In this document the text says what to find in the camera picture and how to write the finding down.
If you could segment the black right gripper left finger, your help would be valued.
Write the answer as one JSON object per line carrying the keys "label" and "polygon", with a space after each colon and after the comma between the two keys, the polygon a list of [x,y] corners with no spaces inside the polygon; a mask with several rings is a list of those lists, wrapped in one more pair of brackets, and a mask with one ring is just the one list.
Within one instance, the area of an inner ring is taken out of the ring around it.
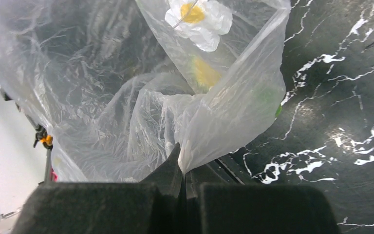
{"label": "black right gripper left finger", "polygon": [[27,199],[15,234],[179,234],[180,144],[137,183],[46,182]]}

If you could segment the clear plastic bag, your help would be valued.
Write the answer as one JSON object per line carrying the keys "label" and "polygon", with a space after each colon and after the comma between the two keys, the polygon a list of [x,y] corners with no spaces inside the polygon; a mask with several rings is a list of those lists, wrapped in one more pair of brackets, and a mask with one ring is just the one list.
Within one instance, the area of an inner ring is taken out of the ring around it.
{"label": "clear plastic bag", "polygon": [[0,87],[54,138],[61,181],[186,173],[265,132],[288,0],[0,0]]}

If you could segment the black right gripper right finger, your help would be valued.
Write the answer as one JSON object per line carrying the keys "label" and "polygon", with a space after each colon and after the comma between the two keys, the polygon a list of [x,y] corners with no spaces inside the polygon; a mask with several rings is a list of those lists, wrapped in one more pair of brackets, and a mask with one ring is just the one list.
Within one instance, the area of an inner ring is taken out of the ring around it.
{"label": "black right gripper right finger", "polygon": [[303,185],[227,183],[199,169],[184,176],[192,234],[338,234],[320,190]]}

